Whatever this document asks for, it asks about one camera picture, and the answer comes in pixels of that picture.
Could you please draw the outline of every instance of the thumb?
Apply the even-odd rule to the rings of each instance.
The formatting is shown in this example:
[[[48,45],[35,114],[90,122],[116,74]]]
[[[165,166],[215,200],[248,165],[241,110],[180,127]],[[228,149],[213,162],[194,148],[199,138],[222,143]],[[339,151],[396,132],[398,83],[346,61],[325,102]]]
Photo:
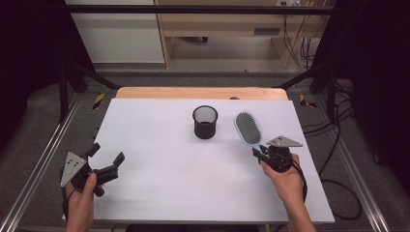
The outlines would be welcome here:
[[[86,196],[92,195],[93,190],[96,187],[96,184],[97,184],[97,174],[91,173],[87,179],[87,182],[85,183],[82,193]]]

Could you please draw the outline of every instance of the hand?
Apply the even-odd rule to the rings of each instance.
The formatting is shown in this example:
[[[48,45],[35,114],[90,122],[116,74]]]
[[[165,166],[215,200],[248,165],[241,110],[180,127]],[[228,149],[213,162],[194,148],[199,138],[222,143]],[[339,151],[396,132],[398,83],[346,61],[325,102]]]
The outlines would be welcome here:
[[[299,156],[292,155],[292,159],[299,164]],[[289,170],[279,173],[266,162],[261,161],[263,171],[274,182],[278,196],[283,201],[289,218],[290,231],[316,231],[311,223],[303,197],[303,180],[299,172],[292,166]]]
[[[292,155],[292,159],[299,164],[299,156]],[[266,162],[260,162],[263,171],[274,182],[280,199],[286,203],[300,199],[303,201],[303,181],[299,172],[292,166],[284,173],[273,170]]]
[[[94,187],[97,184],[97,175],[91,173],[85,183],[84,190],[76,189],[72,183],[66,185],[66,194],[69,197],[69,221],[67,232],[88,231],[94,221]]]

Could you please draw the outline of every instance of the black mesh cup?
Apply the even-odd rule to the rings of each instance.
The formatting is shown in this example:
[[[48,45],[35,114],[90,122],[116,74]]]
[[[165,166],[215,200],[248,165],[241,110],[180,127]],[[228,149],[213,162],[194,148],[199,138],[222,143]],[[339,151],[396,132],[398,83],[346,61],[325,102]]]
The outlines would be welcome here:
[[[217,111],[209,105],[201,105],[197,107],[193,113],[194,132],[198,138],[209,139],[215,135],[217,131]]]

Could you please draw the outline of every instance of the gray hairbrush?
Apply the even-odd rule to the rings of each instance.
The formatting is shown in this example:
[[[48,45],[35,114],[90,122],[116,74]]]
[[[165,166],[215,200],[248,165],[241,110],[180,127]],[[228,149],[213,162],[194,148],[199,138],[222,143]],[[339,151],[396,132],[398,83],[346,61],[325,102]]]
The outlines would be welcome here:
[[[239,113],[234,119],[234,125],[242,141],[262,153],[259,146],[262,131],[253,115],[247,111]]]

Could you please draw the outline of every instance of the white table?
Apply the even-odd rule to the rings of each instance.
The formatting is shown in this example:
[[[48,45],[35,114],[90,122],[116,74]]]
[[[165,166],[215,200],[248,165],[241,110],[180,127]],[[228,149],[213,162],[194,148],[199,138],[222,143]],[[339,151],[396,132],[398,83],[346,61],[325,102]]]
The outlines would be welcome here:
[[[219,113],[209,140],[193,134],[193,110],[202,104]],[[95,219],[116,223],[275,223],[287,221],[275,187],[251,148],[242,143],[234,116],[251,111],[262,145],[283,135],[304,144],[300,155],[308,185],[307,209],[314,223],[334,222],[292,101],[114,99],[90,159],[93,168],[126,159],[119,178],[95,200]]]

